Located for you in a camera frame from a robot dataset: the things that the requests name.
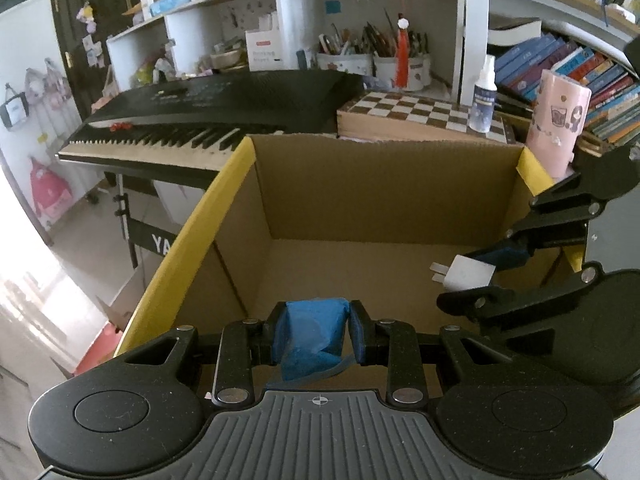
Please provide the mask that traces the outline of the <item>white power adapter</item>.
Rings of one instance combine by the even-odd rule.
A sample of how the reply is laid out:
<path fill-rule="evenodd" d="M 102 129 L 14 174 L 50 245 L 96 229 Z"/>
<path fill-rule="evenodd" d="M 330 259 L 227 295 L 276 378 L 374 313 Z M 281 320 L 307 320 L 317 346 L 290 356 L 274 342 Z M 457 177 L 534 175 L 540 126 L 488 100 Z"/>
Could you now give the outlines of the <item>white power adapter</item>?
<path fill-rule="evenodd" d="M 445 292 L 463 292 L 488 286 L 496 267 L 473 258 L 456 255 L 450 266 L 433 262 L 430 270 L 433 272 L 432 280 L 442 284 Z"/>

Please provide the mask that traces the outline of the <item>blue cloth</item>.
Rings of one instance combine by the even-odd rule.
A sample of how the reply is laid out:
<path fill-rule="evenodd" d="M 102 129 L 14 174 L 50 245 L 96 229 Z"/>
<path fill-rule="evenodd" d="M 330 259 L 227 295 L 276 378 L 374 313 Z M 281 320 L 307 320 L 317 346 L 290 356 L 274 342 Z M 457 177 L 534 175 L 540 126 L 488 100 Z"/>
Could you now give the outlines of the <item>blue cloth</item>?
<path fill-rule="evenodd" d="M 267 389 L 301 389 L 342 374 L 356 364 L 343 356 L 350 304 L 344 298 L 288 301 L 274 326 L 272 355 L 276 370 Z"/>

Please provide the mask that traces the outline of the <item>pink cylindrical container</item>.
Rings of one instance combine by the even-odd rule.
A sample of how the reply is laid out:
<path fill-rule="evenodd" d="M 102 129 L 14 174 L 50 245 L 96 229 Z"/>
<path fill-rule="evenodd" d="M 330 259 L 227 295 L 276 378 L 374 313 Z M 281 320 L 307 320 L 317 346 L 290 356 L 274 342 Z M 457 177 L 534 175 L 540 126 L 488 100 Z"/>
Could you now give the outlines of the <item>pink cylindrical container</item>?
<path fill-rule="evenodd" d="M 553 179 L 563 179 L 574 158 L 591 90 L 572 78 L 543 70 L 525 145 Z"/>

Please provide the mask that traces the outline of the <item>row of leaning books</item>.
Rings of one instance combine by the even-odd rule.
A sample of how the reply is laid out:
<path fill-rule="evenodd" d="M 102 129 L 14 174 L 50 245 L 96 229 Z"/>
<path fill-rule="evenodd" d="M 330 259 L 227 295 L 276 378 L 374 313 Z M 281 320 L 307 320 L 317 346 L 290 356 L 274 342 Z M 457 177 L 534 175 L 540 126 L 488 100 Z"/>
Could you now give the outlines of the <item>row of leaning books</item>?
<path fill-rule="evenodd" d="M 499 112 L 578 129 L 601 148 L 639 144 L 639 73 L 623 62 L 554 32 L 490 52 Z"/>

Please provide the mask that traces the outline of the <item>yellow cardboard box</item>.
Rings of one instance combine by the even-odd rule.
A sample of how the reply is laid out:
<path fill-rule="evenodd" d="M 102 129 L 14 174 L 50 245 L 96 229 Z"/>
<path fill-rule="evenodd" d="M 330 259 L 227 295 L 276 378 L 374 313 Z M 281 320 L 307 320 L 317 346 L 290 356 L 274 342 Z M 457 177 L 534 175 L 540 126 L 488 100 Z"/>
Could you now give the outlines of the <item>yellow cardboard box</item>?
<path fill-rule="evenodd" d="M 342 297 L 423 333 L 450 323 L 431 266 L 500 240 L 552 185 L 526 148 L 252 136 L 209 185 L 119 344 Z"/>

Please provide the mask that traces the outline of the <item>white spray bottle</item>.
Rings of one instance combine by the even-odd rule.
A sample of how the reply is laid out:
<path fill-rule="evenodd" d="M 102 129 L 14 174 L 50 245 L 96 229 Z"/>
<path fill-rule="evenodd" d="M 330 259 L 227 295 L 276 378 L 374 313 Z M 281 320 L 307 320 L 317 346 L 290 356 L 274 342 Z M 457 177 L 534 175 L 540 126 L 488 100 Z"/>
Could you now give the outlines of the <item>white spray bottle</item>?
<path fill-rule="evenodd" d="M 497 97 L 495 57 L 485 55 L 483 68 L 474 86 L 472 105 L 468 116 L 468 127 L 481 134 L 490 131 Z"/>

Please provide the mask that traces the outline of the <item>white pen holder cup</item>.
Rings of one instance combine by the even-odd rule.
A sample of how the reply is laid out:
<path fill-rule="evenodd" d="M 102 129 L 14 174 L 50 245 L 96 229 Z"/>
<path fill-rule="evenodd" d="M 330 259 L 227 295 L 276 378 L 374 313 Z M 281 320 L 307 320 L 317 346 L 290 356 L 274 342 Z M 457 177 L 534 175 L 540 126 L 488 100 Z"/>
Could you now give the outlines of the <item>white pen holder cup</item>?
<path fill-rule="evenodd" d="M 428 86 L 431 83 L 430 63 L 429 55 L 409 58 L 408 82 L 405 87 L 397 87 L 397 58 L 373 58 L 375 77 L 384 88 L 395 91 L 417 92 Z"/>

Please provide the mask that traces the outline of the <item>wooden chess board box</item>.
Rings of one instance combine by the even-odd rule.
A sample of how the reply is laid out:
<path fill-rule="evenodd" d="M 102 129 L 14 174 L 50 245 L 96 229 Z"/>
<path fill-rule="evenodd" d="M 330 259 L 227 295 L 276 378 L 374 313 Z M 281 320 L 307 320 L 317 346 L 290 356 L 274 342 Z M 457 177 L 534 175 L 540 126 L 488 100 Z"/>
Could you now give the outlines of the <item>wooden chess board box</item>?
<path fill-rule="evenodd" d="M 488 133 L 468 126 L 469 107 L 394 92 L 369 91 L 337 112 L 337 133 L 363 141 L 456 141 L 514 145 L 502 118 L 491 119 Z"/>

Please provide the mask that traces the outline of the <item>red tassel ornament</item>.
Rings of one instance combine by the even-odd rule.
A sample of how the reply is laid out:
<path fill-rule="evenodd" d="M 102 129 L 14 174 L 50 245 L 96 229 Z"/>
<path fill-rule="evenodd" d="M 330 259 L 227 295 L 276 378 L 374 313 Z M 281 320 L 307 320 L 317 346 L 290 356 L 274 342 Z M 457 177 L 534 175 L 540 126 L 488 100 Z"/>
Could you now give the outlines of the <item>red tassel ornament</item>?
<path fill-rule="evenodd" d="M 396 88 L 406 88 L 409 79 L 409 21 L 402 15 L 398 15 L 397 20 L 397 49 L 396 49 L 396 74 L 394 86 Z"/>

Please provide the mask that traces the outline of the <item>black electronic keyboard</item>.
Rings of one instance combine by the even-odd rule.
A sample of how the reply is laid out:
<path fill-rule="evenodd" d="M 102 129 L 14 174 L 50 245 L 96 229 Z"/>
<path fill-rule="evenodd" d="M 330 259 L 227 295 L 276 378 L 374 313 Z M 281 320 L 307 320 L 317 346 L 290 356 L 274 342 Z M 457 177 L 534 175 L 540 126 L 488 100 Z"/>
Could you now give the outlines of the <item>black electronic keyboard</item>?
<path fill-rule="evenodd" d="M 247 136 L 334 134 L 358 75 L 322 70 L 223 74 L 122 92 L 88 117 L 60 162 L 204 188 Z"/>

